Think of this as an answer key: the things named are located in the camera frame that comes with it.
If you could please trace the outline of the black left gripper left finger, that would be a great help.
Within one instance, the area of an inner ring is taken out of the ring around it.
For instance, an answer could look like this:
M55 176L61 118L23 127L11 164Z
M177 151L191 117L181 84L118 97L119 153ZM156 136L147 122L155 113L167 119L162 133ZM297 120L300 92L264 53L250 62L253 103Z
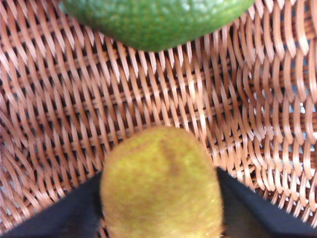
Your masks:
M101 173L59 202L5 233L3 238L96 238L100 225Z

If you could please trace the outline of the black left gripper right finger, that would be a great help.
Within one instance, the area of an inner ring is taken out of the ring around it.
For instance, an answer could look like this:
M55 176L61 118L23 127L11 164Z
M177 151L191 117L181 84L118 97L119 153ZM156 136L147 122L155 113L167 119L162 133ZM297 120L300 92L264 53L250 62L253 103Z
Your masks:
M225 234L230 238L315 238L316 229L252 192L217 168L224 206Z

